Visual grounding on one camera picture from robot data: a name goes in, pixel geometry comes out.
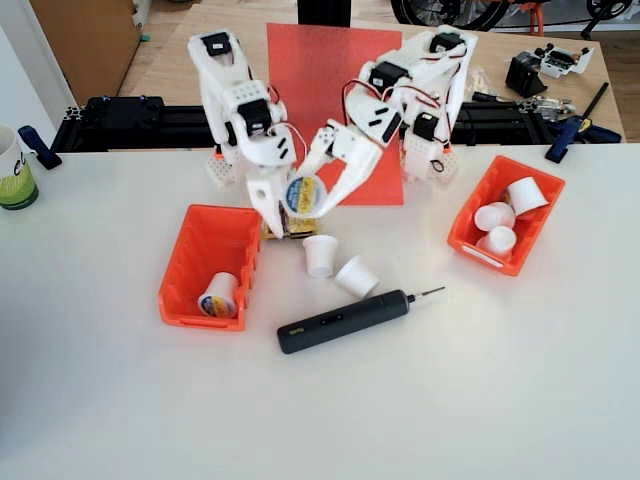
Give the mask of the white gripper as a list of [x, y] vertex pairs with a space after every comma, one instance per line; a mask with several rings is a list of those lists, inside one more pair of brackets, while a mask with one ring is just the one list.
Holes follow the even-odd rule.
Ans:
[[346, 166], [312, 217], [326, 215], [365, 183], [382, 153], [382, 148], [366, 135], [335, 120], [328, 120], [311, 141], [309, 151], [294, 177], [311, 177], [326, 163], [334, 160], [340, 160]]
[[290, 168], [255, 167], [246, 175], [246, 185], [253, 208], [260, 214], [263, 238], [283, 238], [281, 205], [277, 204], [287, 180]]

